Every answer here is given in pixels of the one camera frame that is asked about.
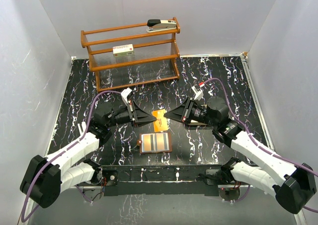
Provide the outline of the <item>orange credit card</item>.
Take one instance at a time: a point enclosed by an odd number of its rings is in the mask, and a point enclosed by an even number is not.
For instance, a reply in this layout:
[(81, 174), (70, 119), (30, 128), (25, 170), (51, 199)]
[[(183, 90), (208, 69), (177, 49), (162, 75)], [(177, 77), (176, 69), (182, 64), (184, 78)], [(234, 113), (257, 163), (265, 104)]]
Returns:
[(160, 109), (152, 112), (152, 115), (156, 118), (156, 121), (154, 121), (155, 132), (163, 132), (168, 130), (167, 118), (164, 117), (165, 113), (165, 109)]

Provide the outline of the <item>yellow VIP credit card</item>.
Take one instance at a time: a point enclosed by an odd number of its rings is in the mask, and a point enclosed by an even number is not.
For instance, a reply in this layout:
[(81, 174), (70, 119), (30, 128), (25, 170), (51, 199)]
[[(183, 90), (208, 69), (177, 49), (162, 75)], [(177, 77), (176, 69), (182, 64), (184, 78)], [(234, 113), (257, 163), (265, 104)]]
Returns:
[(157, 151), (169, 150), (168, 133), (156, 134)]

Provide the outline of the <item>brown leather card holder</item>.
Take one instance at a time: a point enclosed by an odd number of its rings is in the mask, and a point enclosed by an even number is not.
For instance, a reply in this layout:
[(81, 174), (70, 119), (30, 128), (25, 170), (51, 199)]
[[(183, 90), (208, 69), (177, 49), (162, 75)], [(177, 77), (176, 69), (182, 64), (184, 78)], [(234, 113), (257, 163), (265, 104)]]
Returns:
[(142, 152), (142, 134), (140, 134), (140, 137), (139, 139), (137, 140), (137, 145), (139, 146), (140, 148), (140, 153), (141, 154), (146, 154), (146, 153), (162, 153), (162, 152), (172, 152), (172, 140), (171, 140), (171, 135), (169, 132), (166, 132), (168, 133), (168, 142), (169, 142), (169, 150), (166, 150), (166, 151), (157, 151), (157, 145), (156, 145), (156, 134), (157, 133), (154, 133), (155, 135), (155, 151), (154, 152)]

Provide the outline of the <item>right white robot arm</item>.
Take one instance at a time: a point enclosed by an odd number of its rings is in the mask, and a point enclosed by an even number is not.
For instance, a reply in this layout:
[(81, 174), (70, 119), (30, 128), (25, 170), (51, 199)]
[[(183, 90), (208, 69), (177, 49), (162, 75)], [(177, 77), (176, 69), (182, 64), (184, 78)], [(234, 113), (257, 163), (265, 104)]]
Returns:
[(211, 97), (206, 106), (187, 98), (180, 106), (165, 113), (165, 117), (188, 125), (191, 121), (212, 128), (215, 138), (251, 159), (252, 167), (231, 158), (221, 167), (222, 179), (229, 184), (247, 183), (273, 196), (278, 204), (292, 214), (298, 214), (317, 192), (315, 173), (303, 163), (296, 165), (258, 142), (241, 122), (229, 117), (227, 101)]

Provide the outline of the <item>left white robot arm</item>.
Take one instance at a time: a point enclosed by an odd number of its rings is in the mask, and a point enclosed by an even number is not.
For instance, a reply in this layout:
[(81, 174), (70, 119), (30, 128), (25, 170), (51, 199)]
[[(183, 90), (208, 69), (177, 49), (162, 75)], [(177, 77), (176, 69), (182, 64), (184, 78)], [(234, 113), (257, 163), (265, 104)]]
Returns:
[(85, 156), (103, 146), (111, 137), (111, 128), (130, 123), (140, 127), (152, 123), (155, 116), (145, 112), (130, 100), (117, 110), (103, 108), (95, 111), (86, 133), (46, 157), (33, 157), (20, 185), (20, 191), (42, 208), (51, 206), (65, 190), (80, 183), (98, 185), (102, 167)]

